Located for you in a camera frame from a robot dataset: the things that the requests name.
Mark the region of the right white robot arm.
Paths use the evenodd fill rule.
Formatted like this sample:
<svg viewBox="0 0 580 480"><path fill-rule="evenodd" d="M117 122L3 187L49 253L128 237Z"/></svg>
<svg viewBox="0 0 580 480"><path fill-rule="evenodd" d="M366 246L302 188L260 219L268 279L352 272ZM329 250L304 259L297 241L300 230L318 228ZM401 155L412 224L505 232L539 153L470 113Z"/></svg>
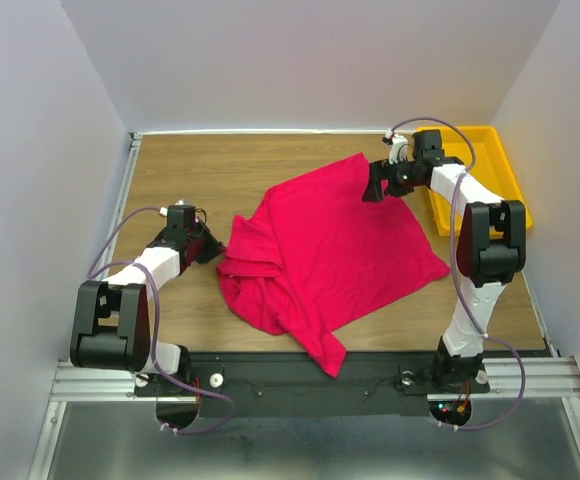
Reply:
<svg viewBox="0 0 580 480"><path fill-rule="evenodd" d="M458 300L426 380L442 390L483 380L483 344L490 338L490 318L526 261L525 206L495 194L472 176L469 166L447 155L438 129L418 131L410 139L388 130L383 141L390 153L370 164L363 201L403 197L425 186L450 203L451 219L461 223L451 238Z"/></svg>

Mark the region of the yellow plastic bin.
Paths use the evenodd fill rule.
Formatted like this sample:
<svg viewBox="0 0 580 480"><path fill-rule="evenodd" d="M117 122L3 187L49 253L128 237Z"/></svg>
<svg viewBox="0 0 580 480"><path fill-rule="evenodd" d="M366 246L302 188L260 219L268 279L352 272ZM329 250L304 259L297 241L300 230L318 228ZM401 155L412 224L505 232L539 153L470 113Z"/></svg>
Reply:
<svg viewBox="0 0 580 480"><path fill-rule="evenodd" d="M448 156L470 163L467 144L449 127L420 126L416 132L431 129L440 130L442 145ZM518 200L527 205L497 130L491 125L462 125L459 129L471 141L476 152L477 163L471 175L504 199ZM407 200L406 203L429 238L449 236L450 203L442 196L424 188L414 194L414 200Z"/></svg>

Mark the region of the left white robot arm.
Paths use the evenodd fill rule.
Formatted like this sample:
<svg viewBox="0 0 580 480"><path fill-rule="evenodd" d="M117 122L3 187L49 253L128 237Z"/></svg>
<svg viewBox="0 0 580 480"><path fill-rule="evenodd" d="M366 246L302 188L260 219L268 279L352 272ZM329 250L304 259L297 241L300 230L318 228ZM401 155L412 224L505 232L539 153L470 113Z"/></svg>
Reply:
<svg viewBox="0 0 580 480"><path fill-rule="evenodd" d="M169 393L199 395L187 349L158 340L159 291L191 265L219 257L224 245L193 205L151 210L165 218L165 226L136 259L94 261L88 270L77 293L70 361L81 368L158 374Z"/></svg>

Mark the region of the red t shirt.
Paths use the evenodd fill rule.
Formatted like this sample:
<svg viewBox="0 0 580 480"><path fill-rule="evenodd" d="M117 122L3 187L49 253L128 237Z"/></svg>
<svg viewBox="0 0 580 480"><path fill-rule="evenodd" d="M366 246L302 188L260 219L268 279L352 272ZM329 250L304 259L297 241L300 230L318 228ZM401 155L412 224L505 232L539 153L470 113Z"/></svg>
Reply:
<svg viewBox="0 0 580 480"><path fill-rule="evenodd" d="M366 203L370 163L357 153L271 187L233 220L217 267L229 309L289 334L329 376L346 356L337 329L448 275L406 203Z"/></svg>

